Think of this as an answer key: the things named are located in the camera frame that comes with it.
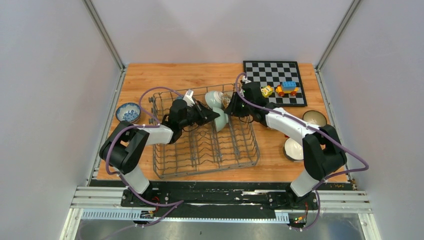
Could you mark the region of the beige speckled bowl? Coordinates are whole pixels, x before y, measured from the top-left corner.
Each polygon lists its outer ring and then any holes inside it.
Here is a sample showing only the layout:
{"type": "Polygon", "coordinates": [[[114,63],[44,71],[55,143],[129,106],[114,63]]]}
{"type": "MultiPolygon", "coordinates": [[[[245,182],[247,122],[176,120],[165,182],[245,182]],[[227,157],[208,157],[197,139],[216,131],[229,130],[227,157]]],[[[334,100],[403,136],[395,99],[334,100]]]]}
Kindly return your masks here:
{"type": "Polygon", "coordinates": [[[224,109],[226,109],[230,105],[231,99],[232,99],[232,97],[229,94],[227,94],[227,93],[222,94],[221,102],[222,102],[224,109]]]}

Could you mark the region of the grey wire dish rack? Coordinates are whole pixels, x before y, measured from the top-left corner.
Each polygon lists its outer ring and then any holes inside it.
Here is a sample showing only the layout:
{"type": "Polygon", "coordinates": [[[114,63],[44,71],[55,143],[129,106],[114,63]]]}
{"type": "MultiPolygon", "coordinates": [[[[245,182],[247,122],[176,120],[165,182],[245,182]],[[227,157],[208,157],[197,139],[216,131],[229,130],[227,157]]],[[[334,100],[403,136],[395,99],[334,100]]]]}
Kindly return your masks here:
{"type": "Polygon", "coordinates": [[[225,121],[188,126],[175,143],[153,146],[154,173],[170,179],[255,166],[260,150],[252,118],[228,115],[225,121]]]}

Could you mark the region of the blue floral white bowl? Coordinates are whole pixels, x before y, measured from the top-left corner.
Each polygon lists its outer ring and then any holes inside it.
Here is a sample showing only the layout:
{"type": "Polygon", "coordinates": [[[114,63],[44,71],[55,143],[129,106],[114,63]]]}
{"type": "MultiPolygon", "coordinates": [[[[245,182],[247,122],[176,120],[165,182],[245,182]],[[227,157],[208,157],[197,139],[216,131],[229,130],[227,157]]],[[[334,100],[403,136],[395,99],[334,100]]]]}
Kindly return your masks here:
{"type": "Polygon", "coordinates": [[[127,121],[135,123],[139,120],[141,115],[141,108],[135,102],[126,102],[120,105],[115,111],[115,117],[118,121],[127,121]]]}

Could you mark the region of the dark blue white bowl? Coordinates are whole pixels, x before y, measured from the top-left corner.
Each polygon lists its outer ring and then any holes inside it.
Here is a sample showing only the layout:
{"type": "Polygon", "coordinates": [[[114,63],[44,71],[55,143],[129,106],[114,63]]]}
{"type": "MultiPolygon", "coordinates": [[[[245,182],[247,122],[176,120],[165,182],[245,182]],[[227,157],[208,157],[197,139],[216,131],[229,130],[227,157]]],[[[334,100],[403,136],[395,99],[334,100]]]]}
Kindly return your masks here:
{"type": "Polygon", "coordinates": [[[292,162],[302,162],[304,160],[303,147],[292,138],[288,138],[285,141],[283,153],[292,162]]]}

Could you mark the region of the black striped bowl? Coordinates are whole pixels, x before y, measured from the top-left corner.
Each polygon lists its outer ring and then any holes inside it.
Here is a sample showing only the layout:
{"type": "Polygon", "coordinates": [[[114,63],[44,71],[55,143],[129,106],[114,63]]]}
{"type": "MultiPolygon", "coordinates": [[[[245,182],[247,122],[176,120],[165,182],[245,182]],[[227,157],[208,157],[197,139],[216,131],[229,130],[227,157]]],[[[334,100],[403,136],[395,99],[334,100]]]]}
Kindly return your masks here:
{"type": "Polygon", "coordinates": [[[317,110],[306,111],[303,114],[302,119],[307,123],[318,125],[320,127],[323,127],[328,123],[326,116],[317,110]]]}

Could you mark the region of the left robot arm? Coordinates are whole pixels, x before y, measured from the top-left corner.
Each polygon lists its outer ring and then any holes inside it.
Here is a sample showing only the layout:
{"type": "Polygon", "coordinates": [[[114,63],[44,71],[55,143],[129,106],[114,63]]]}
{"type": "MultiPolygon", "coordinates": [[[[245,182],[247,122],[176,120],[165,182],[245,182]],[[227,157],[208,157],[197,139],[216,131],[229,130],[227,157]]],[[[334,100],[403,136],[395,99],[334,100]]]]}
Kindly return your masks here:
{"type": "Polygon", "coordinates": [[[189,106],[183,99],[172,102],[169,113],[158,125],[134,125],[128,121],[118,124],[103,143],[99,157],[106,166],[113,167],[123,181],[135,191],[134,200],[140,206],[149,206],[153,193],[150,181],[144,176],[139,161],[146,146],[173,144],[188,126],[202,126],[220,117],[220,114],[196,101],[189,106]]]}

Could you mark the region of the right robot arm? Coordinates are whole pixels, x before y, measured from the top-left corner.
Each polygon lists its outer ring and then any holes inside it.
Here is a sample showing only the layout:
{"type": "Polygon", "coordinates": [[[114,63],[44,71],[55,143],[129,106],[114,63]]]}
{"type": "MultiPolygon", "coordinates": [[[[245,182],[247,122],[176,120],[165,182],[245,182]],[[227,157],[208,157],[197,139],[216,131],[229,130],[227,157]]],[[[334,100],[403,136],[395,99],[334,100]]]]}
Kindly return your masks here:
{"type": "Polygon", "coordinates": [[[253,121],[283,133],[302,146],[304,169],[290,184],[289,192],[285,195],[286,204],[292,209],[301,207],[306,201],[305,195],[347,162],[333,126],[308,123],[268,102],[257,82],[236,83],[225,113],[240,118],[249,116],[253,121]]]}

